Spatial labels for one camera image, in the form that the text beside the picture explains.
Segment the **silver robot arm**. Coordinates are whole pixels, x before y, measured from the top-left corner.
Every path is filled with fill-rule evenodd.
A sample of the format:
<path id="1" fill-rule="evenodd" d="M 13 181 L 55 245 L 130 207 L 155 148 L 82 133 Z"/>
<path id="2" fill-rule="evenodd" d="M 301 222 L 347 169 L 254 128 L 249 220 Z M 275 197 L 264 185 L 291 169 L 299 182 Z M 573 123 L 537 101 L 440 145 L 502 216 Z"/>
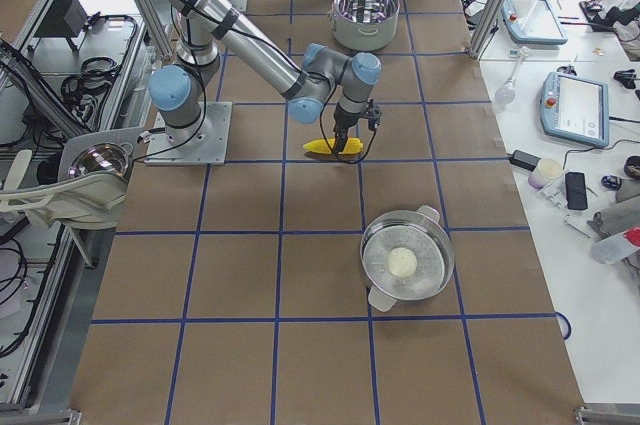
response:
<path id="1" fill-rule="evenodd" d="M 198 53 L 209 50 L 214 42 L 225 44 L 286 100 L 291 118 L 299 123 L 320 120 L 335 89 L 341 87 L 333 113 L 332 154 L 344 150 L 349 130 L 361 119 L 377 133 L 381 111 L 370 98 L 381 74 L 375 55 L 359 52 L 349 57 L 312 43 L 297 65 L 229 0 L 168 1 L 195 26 L 195 43 L 189 42 L 188 32 L 183 33 L 188 50 Z"/>

